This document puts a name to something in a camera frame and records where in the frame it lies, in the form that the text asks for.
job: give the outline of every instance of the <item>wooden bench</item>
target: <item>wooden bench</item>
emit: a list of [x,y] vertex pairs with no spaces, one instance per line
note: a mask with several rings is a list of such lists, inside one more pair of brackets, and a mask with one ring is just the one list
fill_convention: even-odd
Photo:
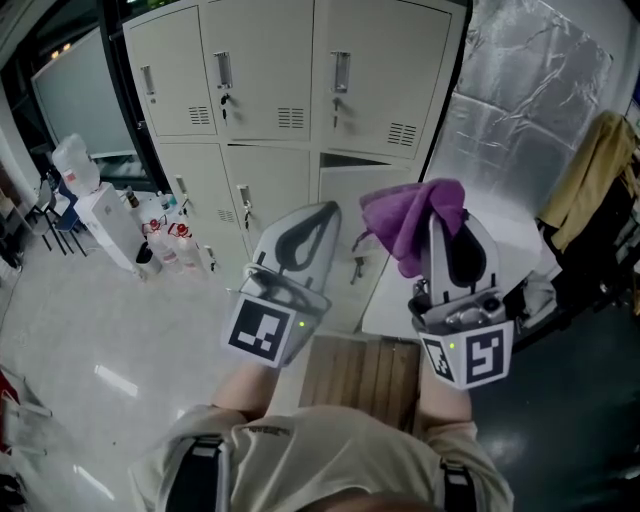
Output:
[[299,405],[352,407],[410,433],[419,373],[420,347],[414,343],[316,336]]

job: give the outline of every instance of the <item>metal locker cabinet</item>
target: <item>metal locker cabinet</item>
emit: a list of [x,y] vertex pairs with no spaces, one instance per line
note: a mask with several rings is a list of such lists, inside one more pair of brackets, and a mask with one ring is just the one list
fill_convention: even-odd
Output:
[[[388,253],[375,235],[370,235],[352,251],[356,238],[365,231],[360,197],[370,192],[411,182],[411,171],[391,165],[323,168],[320,173],[320,201],[340,205],[342,226],[325,293],[333,307],[325,316],[327,329],[353,332],[373,293]],[[361,277],[356,257],[364,258]]]
[[332,0],[324,68],[327,147],[415,157],[450,18],[399,0]]
[[159,144],[158,156],[179,204],[200,246],[205,268],[216,260],[215,272],[228,286],[239,286],[247,249],[238,229],[233,200],[218,144]]
[[240,225],[255,249],[267,226],[309,203],[309,152],[232,145],[224,157]]
[[139,87],[156,135],[215,135],[198,7],[131,29]]
[[236,140],[309,140],[313,0],[218,0],[205,19],[218,129]]

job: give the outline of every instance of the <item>white cabinet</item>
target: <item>white cabinet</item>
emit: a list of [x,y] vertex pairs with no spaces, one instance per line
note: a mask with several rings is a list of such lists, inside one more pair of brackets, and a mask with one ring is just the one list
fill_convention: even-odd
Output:
[[218,0],[205,20],[219,130],[231,139],[308,140],[313,0]]
[[398,0],[332,0],[323,84],[329,148],[414,158],[451,15]]
[[182,203],[187,194],[188,222],[203,262],[209,267],[211,253],[215,272],[228,286],[238,286],[248,263],[242,234],[233,208],[218,144],[160,144],[158,156],[174,194]]
[[149,128],[158,136],[215,135],[198,7],[133,27],[129,48]]
[[323,325],[353,332],[387,261],[388,254],[375,235],[363,240],[352,252],[358,236],[366,229],[360,197],[383,188],[410,182],[408,169],[394,166],[336,167],[322,169],[320,201],[333,200],[342,211],[342,226],[325,293],[333,302]]
[[236,212],[253,248],[269,224],[309,204],[308,151],[228,146],[224,156]]

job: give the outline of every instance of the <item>reflective foil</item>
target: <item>reflective foil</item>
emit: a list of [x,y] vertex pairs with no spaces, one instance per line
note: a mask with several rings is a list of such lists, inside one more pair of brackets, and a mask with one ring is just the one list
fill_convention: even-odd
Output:
[[456,178],[536,215],[598,111],[611,62],[538,0],[474,0],[428,179]]

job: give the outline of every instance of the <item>purple cloth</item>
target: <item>purple cloth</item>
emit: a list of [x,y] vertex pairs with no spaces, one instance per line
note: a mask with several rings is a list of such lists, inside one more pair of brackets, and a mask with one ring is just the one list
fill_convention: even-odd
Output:
[[451,236],[464,222],[464,188],[456,180],[438,179],[428,183],[411,183],[386,188],[360,198],[362,218],[367,231],[360,241],[373,233],[398,260],[398,270],[405,277],[422,274],[420,247],[429,236],[427,225],[421,222],[436,212]]

